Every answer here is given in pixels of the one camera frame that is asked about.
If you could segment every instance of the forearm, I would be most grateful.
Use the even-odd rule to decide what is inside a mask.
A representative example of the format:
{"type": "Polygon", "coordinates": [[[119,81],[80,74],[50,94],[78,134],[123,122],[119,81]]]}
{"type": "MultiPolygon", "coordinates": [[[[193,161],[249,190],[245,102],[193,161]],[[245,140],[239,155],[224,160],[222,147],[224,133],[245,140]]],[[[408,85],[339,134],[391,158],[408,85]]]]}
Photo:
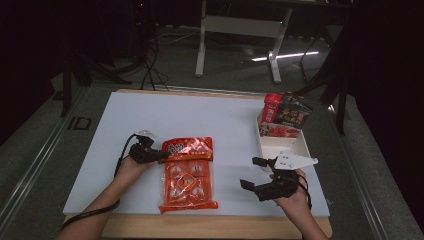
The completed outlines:
{"type": "MultiPolygon", "coordinates": [[[[115,204],[126,189],[119,186],[119,183],[112,181],[108,187],[84,210],[89,212],[115,204]]],[[[100,239],[103,229],[112,214],[112,211],[87,217],[71,223],[64,228],[56,240],[62,239],[100,239]]]]}
{"type": "Polygon", "coordinates": [[[290,221],[299,229],[305,240],[328,239],[310,212],[287,214],[290,221]]]}

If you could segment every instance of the cable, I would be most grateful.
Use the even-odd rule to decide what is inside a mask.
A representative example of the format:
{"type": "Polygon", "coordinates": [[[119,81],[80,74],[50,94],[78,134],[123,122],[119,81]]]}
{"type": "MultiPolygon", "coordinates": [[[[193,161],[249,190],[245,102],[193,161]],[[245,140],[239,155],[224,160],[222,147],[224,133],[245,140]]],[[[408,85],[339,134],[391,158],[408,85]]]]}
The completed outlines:
{"type": "Polygon", "coordinates": [[[306,195],[307,195],[307,197],[308,197],[308,206],[309,206],[309,210],[311,210],[312,209],[312,200],[311,200],[311,194],[309,194],[309,191],[308,191],[308,181],[306,181],[306,178],[305,177],[303,177],[302,175],[298,175],[299,177],[301,177],[301,178],[303,178],[303,180],[305,180],[305,183],[306,183],[306,187],[305,186],[303,186],[303,184],[301,184],[300,182],[298,182],[298,184],[299,184],[299,187],[300,188],[302,188],[303,189],[303,191],[305,191],[305,193],[306,193],[306,195]]]}

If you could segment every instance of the black cable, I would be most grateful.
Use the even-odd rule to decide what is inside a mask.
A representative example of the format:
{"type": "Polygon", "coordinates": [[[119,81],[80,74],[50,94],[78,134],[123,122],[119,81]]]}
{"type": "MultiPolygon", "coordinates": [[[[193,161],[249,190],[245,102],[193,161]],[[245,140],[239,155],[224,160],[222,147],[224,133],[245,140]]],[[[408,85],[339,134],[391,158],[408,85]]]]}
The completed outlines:
{"type": "MultiPolygon", "coordinates": [[[[128,143],[135,136],[137,136],[137,134],[132,134],[128,138],[127,142],[125,143],[124,149],[122,150],[121,157],[119,158],[118,163],[116,165],[116,169],[115,169],[115,173],[114,173],[113,177],[115,177],[116,174],[118,173],[118,169],[121,166],[122,160],[124,159],[124,154],[125,154],[125,151],[127,149],[128,143]]],[[[88,212],[83,212],[83,213],[80,213],[78,215],[75,215],[75,216],[71,217],[70,219],[68,219],[65,223],[63,223],[62,230],[65,227],[67,227],[68,225],[70,225],[71,223],[74,223],[76,221],[82,220],[84,218],[92,217],[92,216],[95,216],[95,215],[98,215],[98,214],[102,214],[102,213],[106,213],[106,212],[112,211],[112,210],[116,209],[119,206],[119,203],[120,203],[120,200],[118,200],[116,203],[114,203],[111,206],[100,208],[100,209],[96,209],[96,210],[92,210],[92,211],[88,211],[88,212]]]]}
{"type": "Polygon", "coordinates": [[[100,209],[96,209],[93,211],[89,211],[89,212],[83,212],[80,213],[76,216],[73,216],[72,218],[68,219],[63,225],[62,225],[62,230],[67,227],[69,224],[74,223],[76,221],[79,221],[81,219],[87,218],[87,217],[91,217],[91,216],[95,216],[98,214],[102,214],[102,213],[106,213],[109,211],[114,210],[115,208],[117,208],[119,206],[120,200],[118,200],[115,204],[113,204],[112,206],[109,207],[105,207],[105,208],[100,208],[100,209]]]}
{"type": "Polygon", "coordinates": [[[303,186],[303,184],[301,184],[300,182],[298,182],[298,184],[299,184],[299,187],[302,188],[303,191],[305,191],[305,193],[308,197],[308,207],[309,207],[309,210],[311,210],[312,209],[312,199],[311,199],[311,194],[309,194],[309,191],[308,191],[308,181],[306,181],[306,178],[303,177],[302,175],[299,175],[299,177],[301,177],[301,178],[303,178],[303,180],[305,180],[306,187],[303,186]]]}

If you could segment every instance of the red packaging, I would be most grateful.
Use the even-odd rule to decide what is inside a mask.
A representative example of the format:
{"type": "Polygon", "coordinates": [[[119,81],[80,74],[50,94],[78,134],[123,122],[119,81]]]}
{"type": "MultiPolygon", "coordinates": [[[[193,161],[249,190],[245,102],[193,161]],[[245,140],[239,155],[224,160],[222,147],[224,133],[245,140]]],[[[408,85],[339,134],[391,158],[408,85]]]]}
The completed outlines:
{"type": "Polygon", "coordinates": [[[261,137],[296,138],[312,108],[291,93],[268,93],[264,99],[259,133],[261,137]]]}
{"type": "Polygon", "coordinates": [[[164,192],[160,212],[185,209],[216,209],[212,199],[212,138],[175,138],[162,144],[172,155],[163,161],[164,192]]]}

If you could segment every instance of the gray floor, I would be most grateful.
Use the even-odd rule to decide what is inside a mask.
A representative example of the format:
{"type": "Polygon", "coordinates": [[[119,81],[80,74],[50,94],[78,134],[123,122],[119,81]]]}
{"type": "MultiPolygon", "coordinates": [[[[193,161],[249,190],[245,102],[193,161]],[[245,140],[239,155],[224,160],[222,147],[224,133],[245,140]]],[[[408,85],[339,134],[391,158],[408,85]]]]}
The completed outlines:
{"type": "MultiPolygon", "coordinates": [[[[161,30],[161,33],[181,34],[183,37],[196,31],[170,28],[161,30]]],[[[264,94],[295,91],[305,85],[298,66],[299,57],[279,60],[283,83],[276,85],[266,61],[250,60],[266,56],[273,42],[270,39],[234,37],[239,40],[237,44],[229,44],[225,36],[208,35],[202,78],[194,76],[197,33],[182,39],[175,36],[159,38],[153,70],[160,73],[153,72],[155,87],[166,90],[161,84],[166,81],[166,86],[174,91],[195,88],[208,92],[264,94]]],[[[308,45],[302,39],[293,38],[286,39],[283,44],[281,54],[302,52],[308,45]]],[[[320,51],[320,54],[305,60],[305,67],[311,69],[309,76],[319,68],[328,52],[323,41],[318,41],[313,50],[320,51]]],[[[152,51],[149,59],[154,59],[152,51]]],[[[127,60],[116,62],[118,66],[128,63],[127,60]]],[[[60,117],[62,103],[49,100],[1,147],[0,204],[15,204],[9,218],[2,213],[1,239],[41,240],[52,239],[57,234],[64,219],[63,206],[110,93],[121,88],[140,88],[145,73],[143,68],[122,74],[124,79],[133,82],[132,85],[113,83],[97,73],[93,73],[95,81],[89,88],[74,82],[73,108],[66,117],[60,117]],[[90,118],[93,122],[85,131],[68,129],[73,117],[90,118]],[[40,171],[27,172],[31,164],[37,165],[40,171]],[[19,182],[21,179],[29,179],[31,184],[19,182]],[[8,202],[15,186],[22,185],[27,189],[17,190],[24,193],[21,198],[24,200],[15,201],[13,198],[8,202]]],[[[52,83],[60,90],[61,75],[52,79],[52,83]]],[[[320,162],[317,173],[329,204],[334,231],[331,239],[424,239],[355,106],[355,100],[348,98],[346,136],[342,137],[334,127],[331,112],[323,110],[326,106],[318,100],[322,90],[305,95],[305,101],[318,111],[308,119],[310,124],[305,125],[304,132],[311,155],[330,159],[320,162]],[[320,143],[325,143],[326,147],[320,147],[320,143]]]]}

